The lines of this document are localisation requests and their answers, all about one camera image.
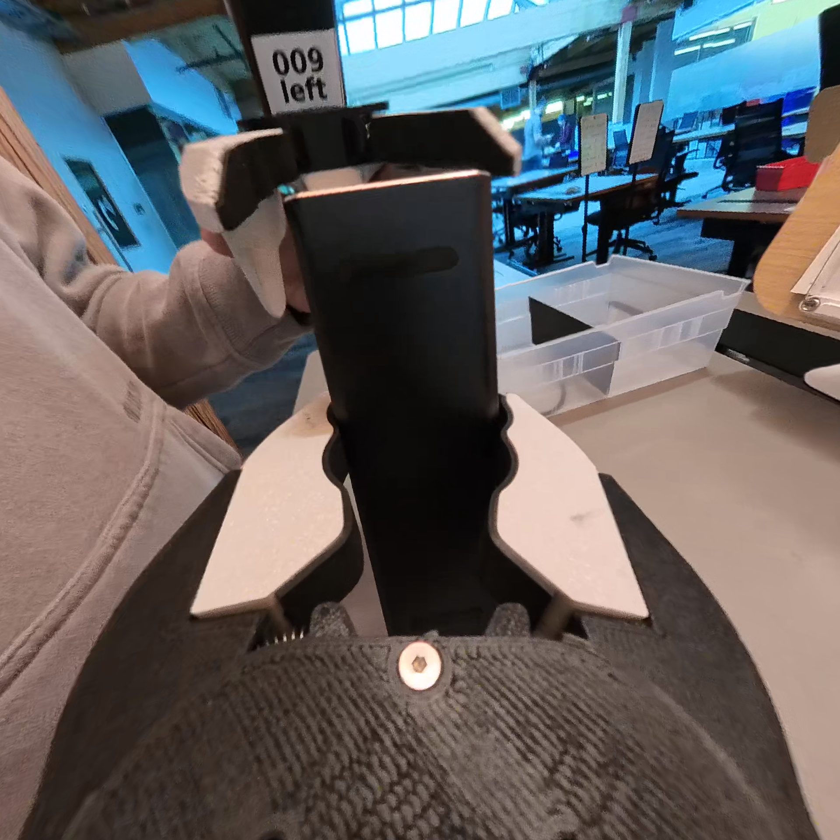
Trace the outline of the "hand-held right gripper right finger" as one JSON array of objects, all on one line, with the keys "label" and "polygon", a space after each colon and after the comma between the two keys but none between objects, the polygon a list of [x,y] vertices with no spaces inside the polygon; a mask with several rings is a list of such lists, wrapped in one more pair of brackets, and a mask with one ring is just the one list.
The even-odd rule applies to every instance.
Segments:
[{"label": "hand-held right gripper right finger", "polygon": [[594,464],[518,395],[500,404],[511,473],[492,498],[490,536],[549,597],[535,634],[561,635],[574,615],[647,621],[648,605]]}]

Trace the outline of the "person's left hand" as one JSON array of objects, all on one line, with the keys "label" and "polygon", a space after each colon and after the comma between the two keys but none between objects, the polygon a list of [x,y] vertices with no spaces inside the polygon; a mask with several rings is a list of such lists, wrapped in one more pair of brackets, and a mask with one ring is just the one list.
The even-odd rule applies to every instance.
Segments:
[{"label": "person's left hand", "polygon": [[200,232],[214,252],[234,261],[269,315],[278,319],[292,311],[310,312],[294,236],[281,205],[258,210],[235,230],[200,227]]}]

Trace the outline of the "paper sheet in plastic sleeve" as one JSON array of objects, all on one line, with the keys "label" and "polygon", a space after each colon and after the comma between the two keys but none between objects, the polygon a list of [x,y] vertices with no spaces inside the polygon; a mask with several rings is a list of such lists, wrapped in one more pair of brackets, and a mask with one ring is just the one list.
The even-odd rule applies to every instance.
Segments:
[{"label": "paper sheet in plastic sleeve", "polygon": [[839,228],[791,289],[806,315],[839,321]]}]

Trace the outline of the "clear plastic bin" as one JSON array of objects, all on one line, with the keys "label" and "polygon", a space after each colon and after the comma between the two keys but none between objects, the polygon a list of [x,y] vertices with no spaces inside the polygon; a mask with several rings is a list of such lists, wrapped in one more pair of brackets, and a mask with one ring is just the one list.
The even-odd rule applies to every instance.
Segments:
[{"label": "clear plastic bin", "polygon": [[[496,289],[500,394],[515,394],[545,416],[634,392],[707,367],[748,282],[697,269],[615,256],[524,277]],[[548,382],[532,344],[529,298],[603,329],[621,341],[609,396],[586,384]]]}]

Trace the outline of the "dark glass door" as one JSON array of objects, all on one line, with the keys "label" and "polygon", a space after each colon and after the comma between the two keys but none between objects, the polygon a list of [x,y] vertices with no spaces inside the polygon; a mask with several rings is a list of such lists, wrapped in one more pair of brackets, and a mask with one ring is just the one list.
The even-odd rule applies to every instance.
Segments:
[{"label": "dark glass door", "polygon": [[109,114],[104,121],[173,244],[181,248],[198,240],[200,231],[180,181],[181,151],[187,143],[183,126],[151,107]]}]

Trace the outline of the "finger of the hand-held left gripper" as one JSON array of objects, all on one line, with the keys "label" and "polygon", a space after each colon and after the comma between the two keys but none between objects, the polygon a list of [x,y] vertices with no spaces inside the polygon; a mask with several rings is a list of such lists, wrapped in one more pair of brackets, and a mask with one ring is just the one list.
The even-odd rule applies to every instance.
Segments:
[{"label": "finger of the hand-held left gripper", "polygon": [[287,307],[280,263],[287,220],[279,188],[296,178],[293,143],[281,129],[217,136],[182,150],[182,193],[198,227],[222,237],[275,318]]},{"label": "finger of the hand-held left gripper", "polygon": [[371,119],[374,161],[432,169],[519,175],[522,147],[484,107],[405,112]]}]

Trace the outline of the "dark wall sign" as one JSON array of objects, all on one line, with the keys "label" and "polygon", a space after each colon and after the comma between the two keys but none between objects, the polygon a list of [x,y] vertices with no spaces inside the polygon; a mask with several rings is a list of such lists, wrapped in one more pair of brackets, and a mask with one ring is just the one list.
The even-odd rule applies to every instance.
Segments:
[{"label": "dark wall sign", "polygon": [[140,247],[140,241],[92,163],[72,158],[65,158],[65,163],[86,194],[100,226],[117,249],[123,251]]}]

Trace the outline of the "black rectangular device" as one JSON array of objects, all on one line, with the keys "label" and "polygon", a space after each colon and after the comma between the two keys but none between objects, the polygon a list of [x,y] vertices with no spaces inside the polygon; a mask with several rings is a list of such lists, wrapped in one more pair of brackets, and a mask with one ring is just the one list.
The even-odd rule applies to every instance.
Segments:
[{"label": "black rectangular device", "polygon": [[391,635],[481,635],[500,435],[490,176],[285,200]]}]

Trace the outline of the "clipboard on stand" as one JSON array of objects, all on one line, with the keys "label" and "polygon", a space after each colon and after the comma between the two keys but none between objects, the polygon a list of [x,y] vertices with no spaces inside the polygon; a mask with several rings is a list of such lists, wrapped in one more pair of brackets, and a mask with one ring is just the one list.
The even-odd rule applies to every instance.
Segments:
[{"label": "clipboard on stand", "polygon": [[633,184],[637,181],[639,166],[650,161],[654,155],[664,108],[664,100],[657,99],[641,102],[635,109],[632,135],[626,158],[626,164],[632,174],[631,183]]},{"label": "clipboard on stand", "polygon": [[607,168],[607,130],[608,117],[606,113],[587,115],[582,117],[579,122],[580,171],[581,177],[584,179],[581,262],[585,262],[587,259],[587,222],[585,221],[585,215],[590,201],[591,179],[601,176]]}]

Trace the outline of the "long wooden work table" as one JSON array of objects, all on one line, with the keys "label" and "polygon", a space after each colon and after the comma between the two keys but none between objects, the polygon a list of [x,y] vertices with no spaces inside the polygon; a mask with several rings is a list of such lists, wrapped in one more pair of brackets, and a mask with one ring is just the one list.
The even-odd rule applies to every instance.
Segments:
[{"label": "long wooden work table", "polygon": [[518,267],[547,268],[575,259],[554,233],[556,217],[618,193],[635,183],[655,182],[655,175],[587,175],[572,177],[574,168],[531,171],[491,180],[491,211],[500,218],[494,233],[494,255],[512,259],[521,251]]}]

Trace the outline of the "person's grey hoodie torso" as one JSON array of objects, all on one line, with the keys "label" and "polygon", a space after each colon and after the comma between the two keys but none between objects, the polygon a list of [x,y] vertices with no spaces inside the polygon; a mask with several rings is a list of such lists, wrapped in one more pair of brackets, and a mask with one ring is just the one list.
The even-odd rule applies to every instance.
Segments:
[{"label": "person's grey hoodie torso", "polygon": [[112,279],[132,277],[2,161],[2,838],[112,611],[237,463],[85,323]]}]

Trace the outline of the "wooden board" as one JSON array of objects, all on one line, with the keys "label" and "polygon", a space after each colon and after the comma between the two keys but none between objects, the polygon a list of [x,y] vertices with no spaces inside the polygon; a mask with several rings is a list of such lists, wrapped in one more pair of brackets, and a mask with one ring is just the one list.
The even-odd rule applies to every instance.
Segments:
[{"label": "wooden board", "polygon": [[839,149],[825,158],[756,268],[752,285],[760,306],[778,319],[838,333],[838,321],[800,310],[801,295],[791,289],[802,278],[839,225]]}]

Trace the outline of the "black bar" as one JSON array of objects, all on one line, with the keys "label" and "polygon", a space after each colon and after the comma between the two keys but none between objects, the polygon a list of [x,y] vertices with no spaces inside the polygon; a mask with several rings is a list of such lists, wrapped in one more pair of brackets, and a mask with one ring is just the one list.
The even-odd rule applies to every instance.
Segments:
[{"label": "black bar", "polygon": [[838,339],[736,309],[716,352],[805,392],[805,374],[839,362]]}]

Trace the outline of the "black bin divider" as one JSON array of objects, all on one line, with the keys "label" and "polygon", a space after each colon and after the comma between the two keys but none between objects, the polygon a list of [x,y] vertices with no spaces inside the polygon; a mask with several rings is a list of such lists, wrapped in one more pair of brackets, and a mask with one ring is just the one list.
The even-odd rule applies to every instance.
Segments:
[{"label": "black bin divider", "polygon": [[532,344],[545,356],[537,370],[547,382],[586,384],[601,399],[609,396],[621,341],[611,333],[535,297],[528,299]]}]

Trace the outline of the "red bin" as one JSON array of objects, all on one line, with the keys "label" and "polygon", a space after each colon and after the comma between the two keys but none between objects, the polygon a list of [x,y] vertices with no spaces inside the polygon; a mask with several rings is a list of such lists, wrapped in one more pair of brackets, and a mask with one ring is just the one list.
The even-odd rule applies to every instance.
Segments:
[{"label": "red bin", "polygon": [[820,163],[811,162],[804,156],[786,157],[781,161],[764,164],[756,170],[755,189],[766,193],[806,189],[820,168]]}]

